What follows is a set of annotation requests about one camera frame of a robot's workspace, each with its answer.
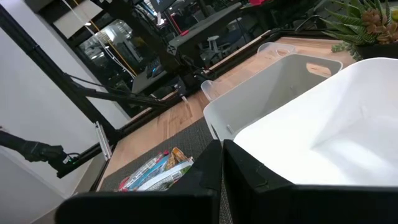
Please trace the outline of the grey plastic bin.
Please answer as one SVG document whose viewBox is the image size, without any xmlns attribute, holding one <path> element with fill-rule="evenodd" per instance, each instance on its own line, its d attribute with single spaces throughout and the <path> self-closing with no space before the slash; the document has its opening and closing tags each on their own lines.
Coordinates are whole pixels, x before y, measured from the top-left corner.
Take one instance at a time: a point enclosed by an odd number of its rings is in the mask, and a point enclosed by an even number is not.
<svg viewBox="0 0 398 224">
<path fill-rule="evenodd" d="M 234 139 L 245 127 L 326 80 L 310 72 L 308 64 L 325 67 L 332 75 L 343 68 L 337 60 L 290 54 L 227 90 L 227 81 L 213 82 L 211 91 L 219 95 L 203 110 L 213 139 Z"/>
</svg>

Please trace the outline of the blue and red granola bar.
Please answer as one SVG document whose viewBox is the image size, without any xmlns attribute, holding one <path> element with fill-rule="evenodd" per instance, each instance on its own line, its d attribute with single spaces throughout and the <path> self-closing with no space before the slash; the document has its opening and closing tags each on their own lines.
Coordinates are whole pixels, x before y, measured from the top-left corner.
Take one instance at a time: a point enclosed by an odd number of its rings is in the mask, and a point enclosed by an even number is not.
<svg viewBox="0 0 398 224">
<path fill-rule="evenodd" d="M 122 180 L 120 183 L 118 190 L 121 192 L 127 192 L 130 191 L 128 190 L 128 185 L 134 183 L 140 176 L 142 176 L 147 170 L 149 170 L 151 167 L 153 167 L 156 163 L 158 163 L 161 158 L 169 155 L 169 151 L 164 151 L 158 153 L 158 155 L 150 158 L 148 161 L 146 161 L 140 168 L 138 168 L 136 171 L 134 171 L 130 176 L 127 176 L 125 179 Z"/>
</svg>

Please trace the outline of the white and green granola bar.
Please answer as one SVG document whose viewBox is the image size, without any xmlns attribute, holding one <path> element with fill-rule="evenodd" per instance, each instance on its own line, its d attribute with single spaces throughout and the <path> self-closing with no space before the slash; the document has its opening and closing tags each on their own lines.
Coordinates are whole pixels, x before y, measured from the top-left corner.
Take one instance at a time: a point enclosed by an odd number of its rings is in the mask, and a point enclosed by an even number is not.
<svg viewBox="0 0 398 224">
<path fill-rule="evenodd" d="M 171 169 L 164 171 L 147 182 L 143 183 L 137 191 L 165 191 L 178 181 L 193 165 L 193 157 L 189 157 Z"/>
</svg>

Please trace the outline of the grey woven placemat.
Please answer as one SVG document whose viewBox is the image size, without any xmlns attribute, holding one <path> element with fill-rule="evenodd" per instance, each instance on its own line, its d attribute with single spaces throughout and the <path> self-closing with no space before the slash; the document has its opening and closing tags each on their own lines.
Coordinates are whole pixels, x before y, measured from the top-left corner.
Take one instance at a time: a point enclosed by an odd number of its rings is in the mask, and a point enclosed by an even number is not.
<svg viewBox="0 0 398 224">
<path fill-rule="evenodd" d="M 147 152 L 140 152 L 137 157 L 122 166 L 122 168 L 105 177 L 99 189 L 100 191 L 117 190 L 123 179 L 131 175 L 151 157 L 164 150 L 177 147 L 186 156 L 192 156 L 194 159 L 197 159 L 212 139 L 213 137 L 208 130 L 206 121 L 201 118 L 171 138 L 150 148 Z"/>
</svg>

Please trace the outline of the orange granola bar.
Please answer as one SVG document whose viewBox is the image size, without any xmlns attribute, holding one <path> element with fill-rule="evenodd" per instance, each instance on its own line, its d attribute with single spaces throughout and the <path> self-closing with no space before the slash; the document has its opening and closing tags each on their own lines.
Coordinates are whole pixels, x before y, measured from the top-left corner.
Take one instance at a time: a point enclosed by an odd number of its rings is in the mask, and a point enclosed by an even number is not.
<svg viewBox="0 0 398 224">
<path fill-rule="evenodd" d="M 188 159 L 188 157 L 177 147 L 174 147 L 169 154 L 169 158 L 167 160 L 165 169 L 169 170 L 179 164 L 180 162 L 184 162 Z"/>
</svg>

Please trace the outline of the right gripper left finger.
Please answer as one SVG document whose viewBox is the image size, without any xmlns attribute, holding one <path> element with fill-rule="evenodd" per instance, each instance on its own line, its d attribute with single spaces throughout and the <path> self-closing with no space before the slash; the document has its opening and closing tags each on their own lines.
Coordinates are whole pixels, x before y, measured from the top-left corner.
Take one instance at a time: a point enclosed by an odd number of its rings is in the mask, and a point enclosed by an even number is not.
<svg viewBox="0 0 398 224">
<path fill-rule="evenodd" d="M 56 224 L 219 224 L 221 143 L 213 140 L 163 192 L 84 193 L 64 201 Z"/>
</svg>

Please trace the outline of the white plastic bin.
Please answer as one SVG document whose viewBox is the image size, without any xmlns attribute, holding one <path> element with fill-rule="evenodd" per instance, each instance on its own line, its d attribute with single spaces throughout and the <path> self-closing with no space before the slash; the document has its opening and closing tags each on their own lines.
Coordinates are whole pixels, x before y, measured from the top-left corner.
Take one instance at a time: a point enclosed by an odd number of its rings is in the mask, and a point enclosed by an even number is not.
<svg viewBox="0 0 398 224">
<path fill-rule="evenodd" d="M 398 59 L 354 63 L 235 143 L 294 184 L 398 186 Z"/>
</svg>

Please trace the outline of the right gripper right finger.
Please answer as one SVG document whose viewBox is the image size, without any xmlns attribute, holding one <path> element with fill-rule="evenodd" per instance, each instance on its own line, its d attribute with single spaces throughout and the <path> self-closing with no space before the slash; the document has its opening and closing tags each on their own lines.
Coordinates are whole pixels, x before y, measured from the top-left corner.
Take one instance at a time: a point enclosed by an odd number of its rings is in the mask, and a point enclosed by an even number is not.
<svg viewBox="0 0 398 224">
<path fill-rule="evenodd" d="M 398 187 L 294 184 L 225 140 L 234 224 L 398 224 Z"/>
</svg>

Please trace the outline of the grey desk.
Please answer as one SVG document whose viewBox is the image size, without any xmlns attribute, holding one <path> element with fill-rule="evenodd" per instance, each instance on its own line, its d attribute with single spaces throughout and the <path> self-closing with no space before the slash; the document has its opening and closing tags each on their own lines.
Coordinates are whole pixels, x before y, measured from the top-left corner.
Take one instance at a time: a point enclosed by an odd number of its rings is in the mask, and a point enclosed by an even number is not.
<svg viewBox="0 0 398 224">
<path fill-rule="evenodd" d="M 240 2 L 237 2 L 198 22 L 189 28 L 187 34 L 179 35 L 170 40 L 166 51 L 174 56 L 178 54 L 191 55 L 194 53 L 197 44 L 203 42 L 212 34 L 223 30 L 228 23 L 234 20 L 242 6 Z"/>
</svg>

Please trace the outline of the silver metal bracket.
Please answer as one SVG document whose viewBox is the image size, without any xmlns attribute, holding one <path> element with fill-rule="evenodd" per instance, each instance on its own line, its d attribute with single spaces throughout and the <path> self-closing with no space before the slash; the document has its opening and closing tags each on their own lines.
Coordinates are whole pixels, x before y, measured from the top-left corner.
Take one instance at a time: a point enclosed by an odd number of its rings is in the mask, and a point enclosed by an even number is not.
<svg viewBox="0 0 398 224">
<path fill-rule="evenodd" d="M 105 133 L 102 125 L 98 121 L 95 122 L 95 130 L 96 130 L 96 135 L 98 137 L 101 150 L 104 155 L 104 159 L 105 159 L 105 161 L 108 161 L 111 159 L 111 156 L 112 156 L 111 147 L 109 146 L 109 141 L 106 136 L 106 133 Z"/>
</svg>

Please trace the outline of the black aluminium rig frame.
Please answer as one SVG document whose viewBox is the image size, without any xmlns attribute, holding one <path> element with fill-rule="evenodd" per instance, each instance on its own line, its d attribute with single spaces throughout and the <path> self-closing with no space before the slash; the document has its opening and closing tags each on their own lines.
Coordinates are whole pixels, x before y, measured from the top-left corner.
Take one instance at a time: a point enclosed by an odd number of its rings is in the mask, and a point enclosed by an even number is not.
<svg viewBox="0 0 398 224">
<path fill-rule="evenodd" d="M 35 17 L 36 23 L 30 23 L 32 25 L 39 25 L 44 27 L 44 24 L 38 22 L 39 19 L 37 16 L 34 16 L 34 13 L 28 9 L 28 6 L 24 4 L 26 10 L 23 13 L 28 13 L 31 17 Z M 72 77 L 67 76 L 68 74 L 65 73 L 56 62 L 52 60 L 52 58 L 47 54 L 43 48 L 37 44 L 36 40 L 29 35 L 29 33 L 24 29 L 28 28 L 26 26 L 22 26 L 15 20 L 12 14 L 7 9 L 12 9 L 12 7 L 4 7 L 0 1 L 0 28 L 24 51 L 24 53 L 36 64 L 38 68 L 51 80 L 59 91 L 62 91 L 65 95 L 64 98 L 68 98 L 70 103 L 74 104 L 74 107 L 80 110 L 80 113 L 86 116 L 86 120 L 90 120 L 91 123 L 95 121 L 99 121 L 100 124 L 103 125 L 105 133 L 108 137 L 110 137 L 111 144 L 115 144 L 120 139 L 126 137 L 127 135 L 133 133 L 135 130 L 139 129 L 143 125 L 147 124 L 149 121 L 153 120 L 156 116 L 166 112 L 170 108 L 174 107 L 175 105 L 180 104 L 182 102 L 181 98 L 177 98 L 177 94 L 171 94 L 166 98 L 170 104 L 165 108 L 160 109 L 150 109 L 148 112 L 145 112 L 143 115 L 139 115 L 138 118 L 134 119 L 126 123 L 124 126 L 121 126 L 120 129 L 115 129 L 114 126 L 106 119 L 101 111 L 99 111 L 95 105 L 83 94 L 80 92 L 82 90 L 82 86 L 78 87 L 72 82 Z M 235 63 L 240 62 L 241 60 L 239 57 L 244 53 L 237 53 L 238 56 L 233 56 L 233 59 L 227 59 L 230 62 L 222 62 L 219 67 L 216 67 L 215 70 L 217 72 L 224 73 L 230 69 Z M 59 179 L 64 178 L 65 176 L 69 175 L 69 173 L 73 173 L 74 170 L 79 169 L 85 162 L 91 160 L 97 154 L 100 153 L 99 144 L 96 144 L 86 151 L 81 153 L 80 159 L 72 165 L 66 166 L 61 168 L 57 171 L 57 177 Z"/>
</svg>

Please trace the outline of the potted succulent plant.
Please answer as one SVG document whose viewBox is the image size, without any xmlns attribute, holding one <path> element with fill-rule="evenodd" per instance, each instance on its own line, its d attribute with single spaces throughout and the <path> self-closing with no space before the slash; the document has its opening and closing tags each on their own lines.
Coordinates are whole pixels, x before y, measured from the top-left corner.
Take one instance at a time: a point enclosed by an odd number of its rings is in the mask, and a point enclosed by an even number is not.
<svg viewBox="0 0 398 224">
<path fill-rule="evenodd" d="M 398 59 L 398 5 L 388 0 L 331 0 L 346 10 L 344 14 L 327 10 L 333 21 L 323 19 L 331 29 L 323 33 L 341 40 L 331 48 L 347 51 L 354 60 L 387 57 Z"/>
</svg>

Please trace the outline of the clear plastic bin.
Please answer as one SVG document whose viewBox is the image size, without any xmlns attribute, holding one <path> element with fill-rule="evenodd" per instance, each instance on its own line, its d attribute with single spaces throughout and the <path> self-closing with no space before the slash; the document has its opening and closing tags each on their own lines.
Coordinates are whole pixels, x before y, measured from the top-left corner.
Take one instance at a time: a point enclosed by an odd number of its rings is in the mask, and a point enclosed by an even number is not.
<svg viewBox="0 0 398 224">
<path fill-rule="evenodd" d="M 240 83 L 251 78 L 255 74 L 261 72 L 272 63 L 285 57 L 287 55 L 296 53 L 294 45 L 280 44 L 268 42 L 262 44 L 257 54 L 249 59 L 249 62 L 244 62 L 243 67 L 237 72 L 233 72 L 226 78 L 219 78 L 215 81 L 205 81 L 201 84 L 201 89 L 209 101 L 215 100 L 217 97 L 230 91 L 230 89 L 239 85 Z"/>
</svg>

